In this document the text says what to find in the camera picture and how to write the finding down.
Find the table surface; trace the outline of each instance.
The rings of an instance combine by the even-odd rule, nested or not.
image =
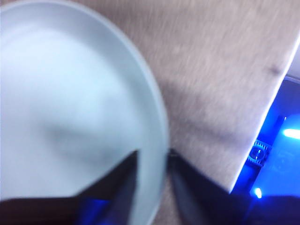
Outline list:
[[[165,101],[171,146],[231,191],[297,47],[300,1],[77,2],[139,48]],[[169,180],[154,224],[179,224]]]

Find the blue led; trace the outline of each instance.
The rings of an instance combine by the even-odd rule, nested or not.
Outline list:
[[[260,188],[255,188],[254,193],[256,194],[257,198],[262,198],[262,191]]]
[[[300,130],[296,129],[285,129],[283,131],[284,136],[291,137],[295,139],[300,139]]]

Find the white plate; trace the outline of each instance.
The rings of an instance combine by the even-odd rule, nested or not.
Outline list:
[[[131,223],[157,210],[168,149],[162,98],[111,22],[71,2],[1,10],[1,199],[71,196],[140,149]]]

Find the blue light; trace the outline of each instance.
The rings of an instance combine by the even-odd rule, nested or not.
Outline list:
[[[291,137],[295,139],[300,139],[300,130],[296,129],[285,129],[283,131],[284,136]]]
[[[257,198],[262,198],[262,191],[260,188],[255,188],[254,193],[256,194]]]

